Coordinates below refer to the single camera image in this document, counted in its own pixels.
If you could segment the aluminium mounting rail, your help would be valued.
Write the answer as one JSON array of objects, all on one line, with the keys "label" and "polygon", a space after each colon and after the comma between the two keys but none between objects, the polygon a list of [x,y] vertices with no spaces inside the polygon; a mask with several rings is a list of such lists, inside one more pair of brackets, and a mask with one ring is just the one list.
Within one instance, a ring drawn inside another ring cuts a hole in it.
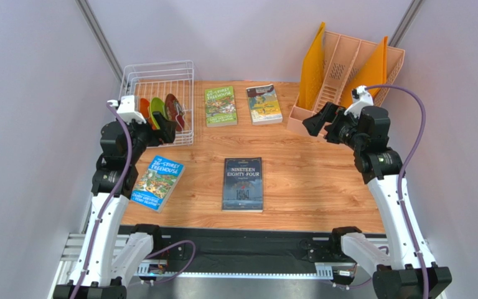
[{"label": "aluminium mounting rail", "polygon": [[133,277],[158,290],[194,277],[228,278],[221,294],[247,295],[244,278],[312,280],[320,298],[355,289],[340,269],[354,263],[369,275],[376,298],[434,298],[443,289],[439,268],[424,242],[386,236],[388,251],[356,227],[332,232],[197,229],[138,224],[101,235],[88,230],[79,256],[54,298],[126,298]]}]

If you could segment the right orange divider board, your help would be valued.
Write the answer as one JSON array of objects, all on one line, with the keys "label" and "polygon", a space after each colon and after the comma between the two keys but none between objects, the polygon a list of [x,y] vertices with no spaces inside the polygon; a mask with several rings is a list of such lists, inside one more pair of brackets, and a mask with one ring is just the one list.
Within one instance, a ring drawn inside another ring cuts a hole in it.
[{"label": "right orange divider board", "polygon": [[350,74],[340,95],[339,104],[348,108],[353,103],[352,90],[361,85],[376,85],[387,80],[388,36],[378,44],[361,41],[357,56],[352,65],[354,74]]}]

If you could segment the orange plate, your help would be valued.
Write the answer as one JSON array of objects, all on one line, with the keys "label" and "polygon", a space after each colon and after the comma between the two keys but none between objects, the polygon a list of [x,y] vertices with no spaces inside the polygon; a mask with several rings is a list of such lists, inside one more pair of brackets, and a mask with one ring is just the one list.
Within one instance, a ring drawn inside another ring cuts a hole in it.
[{"label": "orange plate", "polygon": [[153,122],[152,114],[149,110],[149,107],[150,107],[149,100],[147,100],[146,98],[139,99],[139,112],[146,119],[147,123],[152,127],[152,129],[155,130],[156,126]]}]

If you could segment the orange divider board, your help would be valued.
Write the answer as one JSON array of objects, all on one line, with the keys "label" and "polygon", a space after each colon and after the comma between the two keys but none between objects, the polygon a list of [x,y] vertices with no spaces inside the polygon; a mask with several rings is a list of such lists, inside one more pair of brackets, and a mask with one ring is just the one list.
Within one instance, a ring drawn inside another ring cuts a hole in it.
[{"label": "orange divider board", "polygon": [[324,78],[325,22],[321,22],[316,36],[304,57],[299,84],[297,106],[312,110]]},{"label": "orange divider board", "polygon": [[352,65],[354,74],[350,74],[340,95],[339,104],[348,108],[353,103],[352,90],[361,85],[376,85],[387,80],[388,36],[378,44],[361,41],[357,56]]}]

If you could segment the blue Treehouse book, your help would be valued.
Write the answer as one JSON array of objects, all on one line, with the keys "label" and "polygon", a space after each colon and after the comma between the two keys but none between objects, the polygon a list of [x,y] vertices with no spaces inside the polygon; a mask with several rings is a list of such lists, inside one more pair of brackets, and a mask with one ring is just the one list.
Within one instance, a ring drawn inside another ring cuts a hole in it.
[{"label": "blue Treehouse book", "polygon": [[131,200],[155,212],[162,212],[179,179],[184,165],[155,156],[132,191]]}]

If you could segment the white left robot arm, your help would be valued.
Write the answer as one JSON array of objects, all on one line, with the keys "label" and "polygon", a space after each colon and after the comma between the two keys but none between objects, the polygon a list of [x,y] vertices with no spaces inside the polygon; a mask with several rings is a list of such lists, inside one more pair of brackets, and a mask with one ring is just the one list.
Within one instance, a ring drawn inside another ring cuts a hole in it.
[{"label": "white left robot arm", "polygon": [[156,225],[138,224],[124,247],[114,253],[121,220],[138,178],[136,163],[148,147],[172,143],[176,122],[165,113],[147,121],[124,122],[120,115],[101,129],[102,153],[92,178],[92,200],[84,243],[68,281],[54,288],[53,298],[126,298],[131,277],[161,239]]}]

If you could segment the black base mat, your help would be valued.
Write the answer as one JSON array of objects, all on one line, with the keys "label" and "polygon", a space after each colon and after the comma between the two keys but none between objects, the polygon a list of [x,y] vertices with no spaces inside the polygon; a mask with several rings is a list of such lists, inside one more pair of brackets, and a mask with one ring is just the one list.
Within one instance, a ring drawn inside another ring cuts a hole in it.
[{"label": "black base mat", "polygon": [[120,234],[153,233],[153,258],[167,274],[299,275],[315,274],[321,263],[353,268],[355,261],[335,251],[329,232],[232,230],[123,225]]}]

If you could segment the lime green plate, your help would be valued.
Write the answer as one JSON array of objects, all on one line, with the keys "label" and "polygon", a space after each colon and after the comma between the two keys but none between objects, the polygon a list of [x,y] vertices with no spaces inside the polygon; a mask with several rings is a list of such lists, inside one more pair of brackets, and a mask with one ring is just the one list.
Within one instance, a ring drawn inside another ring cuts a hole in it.
[{"label": "lime green plate", "polygon": [[159,124],[153,115],[154,112],[159,112],[166,120],[169,120],[169,117],[166,113],[165,103],[159,97],[154,97],[150,101],[149,114],[151,116],[151,121],[155,129],[159,129]]}]

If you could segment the Nineteen Eighty-Four book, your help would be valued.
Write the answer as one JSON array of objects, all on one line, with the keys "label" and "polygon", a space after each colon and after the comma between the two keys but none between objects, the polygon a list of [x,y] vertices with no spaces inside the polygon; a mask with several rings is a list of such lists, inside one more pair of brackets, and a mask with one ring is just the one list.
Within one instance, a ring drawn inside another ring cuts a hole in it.
[{"label": "Nineteen Eighty-Four book", "polygon": [[222,211],[263,212],[262,158],[224,160]]}]

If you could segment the left orange divider board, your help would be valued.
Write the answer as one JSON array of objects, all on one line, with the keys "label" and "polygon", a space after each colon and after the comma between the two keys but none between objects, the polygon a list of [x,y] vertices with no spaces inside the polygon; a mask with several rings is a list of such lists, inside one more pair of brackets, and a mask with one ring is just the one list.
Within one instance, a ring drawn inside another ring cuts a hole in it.
[{"label": "left orange divider board", "polygon": [[324,78],[325,22],[321,22],[316,36],[304,57],[299,84],[297,106],[312,110]]}]

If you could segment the dark red floral plate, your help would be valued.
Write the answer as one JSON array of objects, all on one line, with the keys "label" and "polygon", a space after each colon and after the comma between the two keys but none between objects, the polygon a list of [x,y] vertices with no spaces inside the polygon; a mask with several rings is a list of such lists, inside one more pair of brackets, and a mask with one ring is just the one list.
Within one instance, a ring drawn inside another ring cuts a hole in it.
[{"label": "dark red floral plate", "polygon": [[170,121],[176,122],[176,131],[181,132],[185,127],[184,109],[180,101],[172,93],[167,94],[165,100],[165,111]]}]

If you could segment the beige paperback book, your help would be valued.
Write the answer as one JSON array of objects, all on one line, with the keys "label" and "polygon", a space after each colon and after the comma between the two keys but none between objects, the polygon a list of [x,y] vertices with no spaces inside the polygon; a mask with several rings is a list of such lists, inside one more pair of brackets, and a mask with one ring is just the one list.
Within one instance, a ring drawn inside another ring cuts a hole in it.
[{"label": "beige paperback book", "polygon": [[283,121],[273,84],[247,88],[246,94],[253,125],[269,125]]}]

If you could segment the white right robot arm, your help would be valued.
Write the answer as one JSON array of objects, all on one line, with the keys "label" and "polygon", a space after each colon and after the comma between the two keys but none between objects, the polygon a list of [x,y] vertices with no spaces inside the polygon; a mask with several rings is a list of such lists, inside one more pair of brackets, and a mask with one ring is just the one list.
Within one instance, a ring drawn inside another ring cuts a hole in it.
[{"label": "white right robot arm", "polygon": [[389,253],[373,245],[356,227],[334,229],[333,245],[357,262],[372,279],[378,298],[437,298],[452,282],[425,244],[411,209],[400,155],[388,147],[390,118],[380,107],[356,115],[333,103],[302,121],[311,136],[354,152],[355,167],[372,194],[388,240]]}]

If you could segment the green Treehouse book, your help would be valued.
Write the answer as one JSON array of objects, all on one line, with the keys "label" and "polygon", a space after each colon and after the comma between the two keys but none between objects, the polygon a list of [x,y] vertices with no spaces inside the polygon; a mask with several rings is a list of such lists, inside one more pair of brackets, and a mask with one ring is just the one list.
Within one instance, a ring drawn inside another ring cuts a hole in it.
[{"label": "green Treehouse book", "polygon": [[206,89],[204,103],[207,127],[237,125],[237,108],[232,86]]}]

